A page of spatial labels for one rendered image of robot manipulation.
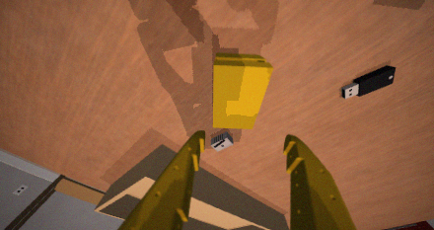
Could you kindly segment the black usb flash drive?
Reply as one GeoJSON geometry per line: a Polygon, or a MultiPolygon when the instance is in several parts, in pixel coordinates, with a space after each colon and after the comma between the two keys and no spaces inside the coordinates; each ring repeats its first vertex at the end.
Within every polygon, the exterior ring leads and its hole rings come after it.
{"type": "Polygon", "coordinates": [[[383,87],[393,84],[396,68],[386,65],[361,77],[353,79],[353,83],[341,88],[342,98],[361,97],[383,87]]]}

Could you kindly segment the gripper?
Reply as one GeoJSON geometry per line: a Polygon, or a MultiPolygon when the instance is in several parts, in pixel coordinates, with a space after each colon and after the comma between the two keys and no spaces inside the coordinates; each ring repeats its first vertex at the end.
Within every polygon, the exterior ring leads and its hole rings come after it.
{"type": "MultiPolygon", "coordinates": [[[[204,146],[205,131],[198,130],[117,230],[182,230],[204,146]]],[[[290,174],[290,230],[357,230],[331,173],[312,150],[287,134],[283,154],[290,174]]]]}

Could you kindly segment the yellow box lid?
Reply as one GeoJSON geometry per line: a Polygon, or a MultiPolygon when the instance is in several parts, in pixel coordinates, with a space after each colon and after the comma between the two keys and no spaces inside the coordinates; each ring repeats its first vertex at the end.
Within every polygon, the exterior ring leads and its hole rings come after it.
{"type": "Polygon", "coordinates": [[[214,60],[213,127],[253,129],[272,71],[269,62],[214,60]]]}

